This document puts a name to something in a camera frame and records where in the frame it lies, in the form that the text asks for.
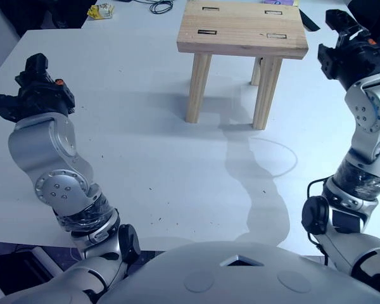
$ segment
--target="yellow package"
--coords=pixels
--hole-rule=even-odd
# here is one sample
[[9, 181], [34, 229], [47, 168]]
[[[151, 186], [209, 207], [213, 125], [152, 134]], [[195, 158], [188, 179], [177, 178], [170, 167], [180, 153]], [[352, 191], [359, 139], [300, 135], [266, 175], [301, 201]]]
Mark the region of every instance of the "yellow package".
[[92, 5], [87, 11], [87, 14], [93, 19], [110, 19], [113, 16], [114, 5], [104, 3]]

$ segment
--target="stool seat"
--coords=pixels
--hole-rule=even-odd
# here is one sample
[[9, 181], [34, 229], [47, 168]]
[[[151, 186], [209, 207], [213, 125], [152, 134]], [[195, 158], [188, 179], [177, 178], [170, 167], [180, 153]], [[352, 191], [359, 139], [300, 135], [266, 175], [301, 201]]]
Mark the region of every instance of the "stool seat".
[[264, 129], [283, 58], [308, 51], [300, 11], [295, 6], [190, 0], [177, 49], [194, 53], [186, 122], [198, 122], [213, 54], [255, 57], [251, 84], [259, 85], [252, 126]]
[[177, 48], [182, 53], [302, 59], [308, 45], [295, 6], [189, 1]]

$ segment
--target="tabletop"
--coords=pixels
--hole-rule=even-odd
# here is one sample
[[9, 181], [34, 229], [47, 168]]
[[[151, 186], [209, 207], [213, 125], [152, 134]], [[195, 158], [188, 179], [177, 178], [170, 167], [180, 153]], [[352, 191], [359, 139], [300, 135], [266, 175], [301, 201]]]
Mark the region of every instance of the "tabletop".
[[[200, 123], [184, 122], [193, 57], [177, 51], [181, 0], [160, 16], [121, 3], [84, 29], [27, 32], [0, 68], [0, 93], [17, 93], [29, 56], [48, 57], [49, 74], [75, 95], [77, 149], [143, 250], [231, 240], [317, 255], [300, 224], [307, 184], [335, 173], [355, 129], [345, 91], [317, 62], [317, 45], [337, 38], [325, 10], [340, 7], [301, 2], [321, 30], [307, 32], [303, 60], [284, 60], [264, 131], [250, 125], [257, 88], [247, 57], [213, 57]], [[13, 127], [0, 117], [0, 241], [73, 246], [13, 163]], [[380, 204], [366, 233], [380, 238]]]

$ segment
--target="silver robot arm segment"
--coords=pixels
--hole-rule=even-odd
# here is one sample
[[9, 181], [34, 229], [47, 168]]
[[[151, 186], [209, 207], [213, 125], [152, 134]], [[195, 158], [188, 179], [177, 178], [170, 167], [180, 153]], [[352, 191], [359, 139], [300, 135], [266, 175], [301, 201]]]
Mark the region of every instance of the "silver robot arm segment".
[[[43, 54], [27, 60], [16, 77], [18, 96], [0, 95], [0, 116], [16, 123], [8, 141], [11, 156], [30, 177], [37, 197], [71, 232], [83, 261], [0, 303], [42, 303], [48, 295], [54, 296], [48, 303], [95, 303], [126, 276], [141, 250], [135, 229], [120, 223], [117, 209], [93, 182], [92, 167], [77, 153], [68, 118], [74, 97], [63, 80], [50, 78], [47, 67]], [[64, 300], [56, 301], [58, 296]]]
[[308, 195], [301, 222], [339, 271], [380, 291], [380, 239], [362, 233], [380, 195], [380, 32], [336, 9], [326, 21], [339, 39], [334, 49], [319, 46], [319, 61], [347, 90], [356, 129], [337, 172], [324, 179], [322, 196]]

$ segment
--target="black wire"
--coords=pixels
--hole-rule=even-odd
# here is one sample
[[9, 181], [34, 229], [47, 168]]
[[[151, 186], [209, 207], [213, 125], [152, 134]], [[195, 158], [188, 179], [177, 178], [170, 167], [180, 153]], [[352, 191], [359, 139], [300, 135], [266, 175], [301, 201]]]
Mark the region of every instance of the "black wire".
[[311, 189], [311, 186], [318, 183], [318, 182], [325, 182], [328, 178], [330, 178], [331, 176], [329, 177], [325, 177], [323, 179], [316, 179], [316, 180], [313, 180], [311, 183], [308, 184], [307, 186], [307, 199], [310, 198], [310, 189]]
[[149, 7], [149, 10], [151, 11], [151, 13], [160, 15], [160, 14], [164, 14], [170, 11], [173, 8], [173, 2], [175, 0], [145, 0], [145, 1], [134, 0], [134, 1], [138, 3], [143, 3], [143, 4], [150, 4], [151, 6]]
[[320, 243], [317, 243], [317, 242], [312, 240], [311, 233], [308, 232], [307, 235], [308, 235], [308, 240], [311, 243], [313, 243], [315, 245], [315, 247], [317, 247], [317, 249], [324, 255], [324, 257], [325, 257], [324, 265], [328, 266], [328, 254], [326, 253], [324, 247], [322, 247], [322, 245]]

